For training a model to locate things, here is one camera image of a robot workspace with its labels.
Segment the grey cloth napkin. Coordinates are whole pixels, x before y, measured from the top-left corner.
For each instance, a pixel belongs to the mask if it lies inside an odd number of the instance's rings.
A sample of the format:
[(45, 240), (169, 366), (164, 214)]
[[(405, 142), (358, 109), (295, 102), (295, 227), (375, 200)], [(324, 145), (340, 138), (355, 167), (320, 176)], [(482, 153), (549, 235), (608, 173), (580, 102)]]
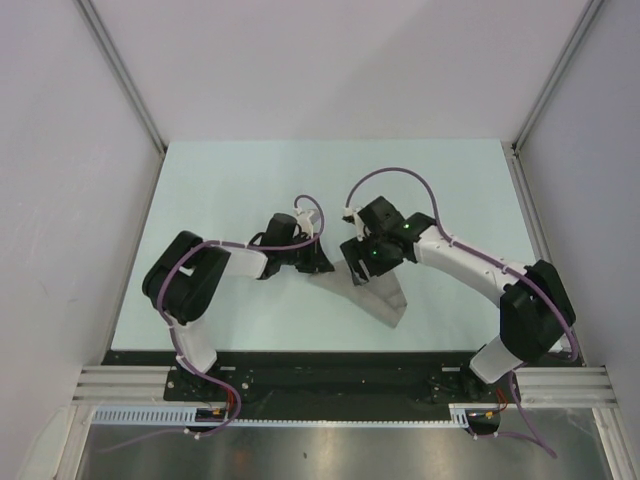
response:
[(325, 291), (349, 300), (369, 316), (389, 328), (396, 328), (406, 313), (408, 302), (393, 271), (367, 282), (354, 281), (345, 260), (333, 265), (331, 272), (315, 273), (309, 282)]

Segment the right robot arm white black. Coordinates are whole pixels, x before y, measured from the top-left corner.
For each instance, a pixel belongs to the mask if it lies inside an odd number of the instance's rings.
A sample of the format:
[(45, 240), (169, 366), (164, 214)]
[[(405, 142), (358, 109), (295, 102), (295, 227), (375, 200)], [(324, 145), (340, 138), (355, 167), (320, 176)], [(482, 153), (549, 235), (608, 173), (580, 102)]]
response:
[(343, 219), (356, 230), (340, 246), (355, 285), (399, 294), (392, 275), (408, 261), (448, 274), (498, 308), (498, 335), (461, 376), (462, 391), (473, 401), (486, 400), (508, 372), (546, 355), (575, 321), (558, 271), (544, 260), (525, 265), (493, 259), (447, 235), (424, 213), (403, 217), (384, 197), (345, 208)]

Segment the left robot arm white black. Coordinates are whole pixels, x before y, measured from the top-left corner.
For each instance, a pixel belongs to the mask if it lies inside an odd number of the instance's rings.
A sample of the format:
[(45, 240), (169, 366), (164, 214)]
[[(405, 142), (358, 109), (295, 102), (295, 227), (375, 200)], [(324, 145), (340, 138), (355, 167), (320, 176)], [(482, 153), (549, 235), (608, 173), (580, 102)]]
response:
[(185, 385), (197, 398), (210, 399), (221, 387), (211, 369), (217, 352), (204, 338), (202, 320), (221, 280), (267, 280), (284, 266), (309, 275), (332, 272), (319, 240), (324, 226), (319, 210), (297, 207), (293, 215), (274, 214), (246, 244), (206, 241), (184, 230), (146, 274), (142, 292), (167, 324), (176, 359), (189, 371)]

